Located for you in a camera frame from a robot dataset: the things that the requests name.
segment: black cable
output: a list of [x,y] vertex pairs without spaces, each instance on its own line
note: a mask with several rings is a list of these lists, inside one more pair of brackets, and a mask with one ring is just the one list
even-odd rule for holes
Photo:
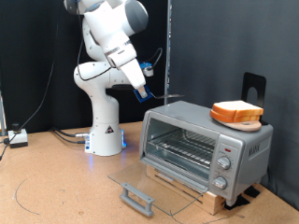
[[[54,44],[54,59],[53,59],[53,62],[52,62],[52,66],[51,66],[51,70],[50,70],[50,76],[49,76],[49,80],[48,80],[48,84],[47,84],[47,88],[45,90],[45,93],[44,93],[44,97],[39,105],[39,107],[37,108],[36,112],[28,119],[26,120],[26,122],[23,123],[23,125],[19,128],[19,130],[17,131],[17,133],[32,119],[32,117],[34,117],[36,115],[36,113],[39,111],[40,107],[44,104],[44,101],[45,101],[45,98],[46,98],[46,95],[47,95],[47,92],[48,92],[48,88],[49,88],[49,84],[50,84],[50,78],[52,77],[52,74],[53,74],[53,69],[54,69],[54,65],[55,65],[55,54],[56,54],[56,44],[57,44],[57,36],[58,36],[58,22],[60,20],[60,15],[61,15],[61,11],[62,11],[62,8],[63,8],[63,5],[64,5],[64,2],[62,2],[60,8],[59,8],[59,12],[58,12],[58,20],[57,20],[57,23],[56,23],[56,36],[55,36],[55,44]],[[2,152],[2,155],[0,157],[0,161],[2,160],[3,156],[4,156],[4,153],[6,152],[7,150],[7,146],[10,144],[10,142],[16,137],[17,135],[13,135],[13,137],[11,138],[11,140],[9,140],[9,142],[7,143],[7,145],[4,147],[4,150]]]
[[158,54],[159,51],[160,51],[160,54],[159,54],[157,60],[155,61],[155,63],[153,64],[153,66],[152,66],[152,68],[154,68],[156,66],[157,62],[159,62],[159,60],[160,60],[160,58],[162,56],[162,53],[163,53],[163,49],[162,48],[158,48],[156,50],[156,52],[149,59],[147,59],[146,61],[144,61],[143,63],[149,63],[152,59],[154,59],[157,56],[157,54]]
[[80,78],[83,81],[88,81],[88,80],[91,80],[93,78],[102,76],[104,73],[106,73],[107,71],[109,71],[111,69],[111,67],[109,67],[106,71],[104,71],[103,73],[100,73],[99,75],[97,75],[95,77],[91,77],[91,78],[87,78],[87,79],[82,78],[81,73],[80,73],[80,69],[78,67],[78,63],[80,61],[80,55],[81,55],[81,52],[82,52],[82,46],[83,46],[84,37],[83,37],[83,31],[82,31],[81,17],[80,17],[80,13],[79,13],[79,9],[78,9],[78,2],[79,1],[76,2],[76,5],[77,5],[77,13],[78,13],[78,25],[79,25],[80,31],[81,31],[81,44],[80,44],[80,49],[78,51],[77,68],[78,68],[78,75],[80,76]]
[[61,133],[61,134],[65,135],[65,136],[67,136],[67,137],[76,137],[75,134],[72,134],[72,133],[64,133],[63,131],[61,131],[61,130],[55,128],[55,127],[52,127],[52,128],[50,129],[50,131],[56,131],[56,132]]
[[52,130],[54,133],[56,133],[59,137],[61,137],[62,139],[64,139],[66,142],[69,142],[69,143],[75,143],[75,144],[85,144],[85,141],[77,141],[77,142],[73,142],[73,141],[70,141],[70,140],[67,140],[66,138],[63,138],[61,135],[59,135],[57,132],[55,132],[54,130]]

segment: wooden table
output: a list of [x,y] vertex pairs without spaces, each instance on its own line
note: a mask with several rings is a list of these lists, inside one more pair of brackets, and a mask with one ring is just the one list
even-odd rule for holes
[[136,212],[107,176],[139,160],[141,125],[121,124],[128,147],[112,157],[86,154],[53,133],[32,133],[29,147],[8,148],[0,161],[0,223],[299,223],[298,211],[261,185],[256,199],[246,197],[250,204],[216,216],[193,204],[173,217],[155,207],[153,217]]

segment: wooden board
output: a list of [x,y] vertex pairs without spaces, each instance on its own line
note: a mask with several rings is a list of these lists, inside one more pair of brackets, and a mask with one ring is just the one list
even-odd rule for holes
[[262,127],[262,123],[258,120],[245,121],[245,122],[239,122],[239,123],[227,123],[227,122],[223,122],[223,121],[219,121],[219,120],[217,120],[217,122],[219,122],[227,127],[237,129],[237,130],[240,130],[243,132],[256,132],[256,131],[259,131]]
[[[149,165],[147,166],[147,176],[190,201],[194,201],[196,198],[198,198],[199,194],[197,191],[192,188],[188,188],[180,181],[174,179],[173,177],[164,175]],[[204,193],[202,197],[199,197],[194,204],[204,209],[209,214],[215,215],[223,208],[224,202],[224,198],[208,191]]]

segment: toaster oven side panel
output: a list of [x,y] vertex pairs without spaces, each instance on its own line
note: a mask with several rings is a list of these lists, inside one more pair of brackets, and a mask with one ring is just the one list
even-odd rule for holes
[[273,133],[272,126],[267,126],[263,126],[263,133],[259,138],[246,145],[236,180],[235,195],[258,183],[266,174]]

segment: bread slice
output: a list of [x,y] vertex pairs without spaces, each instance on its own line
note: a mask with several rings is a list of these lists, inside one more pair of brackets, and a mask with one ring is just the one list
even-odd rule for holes
[[227,122],[227,123],[237,123],[237,122],[245,122],[245,121],[252,121],[252,120],[259,120],[260,116],[259,115],[251,115],[251,116],[243,116],[243,117],[226,117],[222,114],[219,114],[215,112],[214,110],[211,110],[210,116],[213,119]]
[[213,105],[213,110],[216,113],[226,117],[245,117],[252,115],[261,116],[263,114],[262,108],[256,105],[245,103],[244,101],[227,101],[216,103]]

